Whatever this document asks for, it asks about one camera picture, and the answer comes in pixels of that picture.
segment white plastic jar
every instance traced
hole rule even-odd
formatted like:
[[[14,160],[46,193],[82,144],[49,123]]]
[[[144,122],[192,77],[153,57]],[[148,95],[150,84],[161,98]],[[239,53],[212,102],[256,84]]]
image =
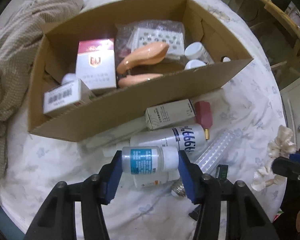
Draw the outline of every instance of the white plastic jar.
[[[173,171],[178,168],[176,147],[123,147],[122,171],[133,175]]]
[[[199,59],[206,64],[214,64],[209,52],[205,49],[201,42],[191,43],[185,49],[185,56],[187,59]]]
[[[231,61],[231,59],[227,56],[224,56],[221,58],[221,62],[230,62],[230,61]]]
[[[206,64],[201,61],[201,60],[198,60],[198,59],[192,59],[190,60],[187,64],[186,64],[186,67],[185,67],[185,70],[187,69],[192,69],[192,68],[197,68],[197,67],[203,67],[205,66]]]

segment clear plastic tube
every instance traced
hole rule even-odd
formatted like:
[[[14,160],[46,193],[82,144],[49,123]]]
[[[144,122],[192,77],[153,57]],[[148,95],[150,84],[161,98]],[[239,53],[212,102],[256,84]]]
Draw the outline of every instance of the clear plastic tube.
[[[211,173],[220,163],[221,159],[234,144],[236,136],[228,129],[221,130],[209,147],[194,161],[203,173]],[[186,195],[181,179],[172,184],[172,194],[184,197]]]

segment white bottle cap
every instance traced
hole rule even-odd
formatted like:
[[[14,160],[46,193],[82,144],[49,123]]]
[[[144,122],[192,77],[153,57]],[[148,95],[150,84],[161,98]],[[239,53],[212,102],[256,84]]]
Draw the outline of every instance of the white bottle cap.
[[[185,49],[185,56],[187,59],[198,59],[204,52],[204,46],[201,44],[201,42],[194,42],[191,43],[188,47]]]
[[[186,67],[185,67],[185,70],[186,69],[192,69],[192,68],[196,68],[196,67],[203,67],[205,66],[206,64],[201,61],[201,60],[198,60],[198,59],[192,59],[190,60],[187,64],[186,64]]]
[[[102,152],[105,157],[113,157],[117,151],[122,151],[123,147],[128,146],[130,146],[129,141],[118,142],[117,144],[102,148]]]
[[[162,147],[164,165],[162,171],[173,171],[178,169],[179,166],[179,153],[178,149],[174,146]]]
[[[64,77],[62,78],[61,84],[62,85],[67,84],[75,79],[76,79],[76,77],[75,77],[74,73],[65,74]]]
[[[229,57],[224,57],[222,59],[222,62],[230,62],[230,61],[231,61],[231,59]]]

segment cardboard box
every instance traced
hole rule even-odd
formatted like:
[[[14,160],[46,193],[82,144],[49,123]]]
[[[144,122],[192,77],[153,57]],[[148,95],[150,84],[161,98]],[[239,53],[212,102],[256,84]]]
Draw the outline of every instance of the cardboard box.
[[[71,72],[69,67],[75,65],[79,41],[115,37],[115,24],[151,18],[183,22],[187,39],[201,41],[216,63],[186,71],[177,63],[145,66],[144,70],[164,76],[111,91],[55,118],[43,114],[44,88],[48,87],[43,77],[49,74],[61,82],[64,74]],[[218,89],[252,60],[231,31],[193,0],[120,0],[44,30],[31,73],[28,130],[68,141],[81,141],[144,116],[147,107]],[[221,63],[223,56],[231,62]]]
[[[192,117],[195,117],[195,112],[189,99],[148,107],[145,113],[150,130],[186,121]]]
[[[43,113],[56,117],[69,109],[85,105],[95,98],[96,96],[82,80],[76,79],[44,93]]]
[[[95,95],[116,89],[114,39],[79,41],[75,74]]]

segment red and white box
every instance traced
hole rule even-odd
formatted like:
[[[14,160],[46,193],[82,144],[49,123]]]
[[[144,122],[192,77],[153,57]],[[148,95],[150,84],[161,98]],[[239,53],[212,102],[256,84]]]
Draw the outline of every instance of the red and white box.
[[[114,39],[80,41],[75,74],[95,95],[116,89]]]

